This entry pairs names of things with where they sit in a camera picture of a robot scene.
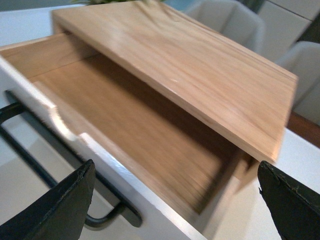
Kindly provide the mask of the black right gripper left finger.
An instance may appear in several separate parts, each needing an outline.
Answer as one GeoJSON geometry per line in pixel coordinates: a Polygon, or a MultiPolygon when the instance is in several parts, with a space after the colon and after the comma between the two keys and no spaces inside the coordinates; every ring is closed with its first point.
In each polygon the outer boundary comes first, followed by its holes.
{"type": "Polygon", "coordinates": [[[90,159],[25,210],[0,226],[2,240],[78,240],[92,202],[90,159]]]}

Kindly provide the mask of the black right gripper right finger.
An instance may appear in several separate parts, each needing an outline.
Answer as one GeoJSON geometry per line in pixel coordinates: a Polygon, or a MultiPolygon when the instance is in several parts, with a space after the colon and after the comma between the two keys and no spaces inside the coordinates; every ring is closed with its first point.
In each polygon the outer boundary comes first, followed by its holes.
{"type": "Polygon", "coordinates": [[[282,240],[320,238],[320,195],[267,161],[257,170],[259,192],[282,240]]]}

